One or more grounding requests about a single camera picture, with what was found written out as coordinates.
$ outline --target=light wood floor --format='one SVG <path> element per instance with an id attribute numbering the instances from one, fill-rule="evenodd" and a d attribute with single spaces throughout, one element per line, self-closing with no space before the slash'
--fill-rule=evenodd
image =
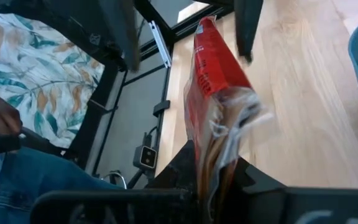
<path id="1" fill-rule="evenodd" d="M 179 21 L 202 7 L 184 9 Z M 244 159 L 286 185 L 358 188 L 358 86 L 347 53 L 357 26 L 355 0 L 265 0 L 254 61 L 243 67 L 275 120 L 248 135 Z M 218 29 L 236 55 L 234 16 Z M 157 173 L 186 142 L 192 50 L 192 36 L 175 46 Z"/>

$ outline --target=plastic packaging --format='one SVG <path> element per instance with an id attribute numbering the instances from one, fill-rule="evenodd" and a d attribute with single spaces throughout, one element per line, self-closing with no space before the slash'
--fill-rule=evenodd
<path id="1" fill-rule="evenodd" d="M 195 143 L 202 223 L 212 223 L 219 220 L 243 130 L 253 125 L 264 108 L 217 31 L 215 17 L 200 20 L 184 94 L 188 139 Z"/>

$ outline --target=blue jeans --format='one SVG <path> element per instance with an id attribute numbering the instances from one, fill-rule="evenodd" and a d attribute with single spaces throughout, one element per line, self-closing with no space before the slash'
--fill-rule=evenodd
<path id="1" fill-rule="evenodd" d="M 29 223 L 35 200 L 52 190 L 119 189 L 62 158 L 33 149 L 8 153 L 0 173 L 0 223 Z"/>

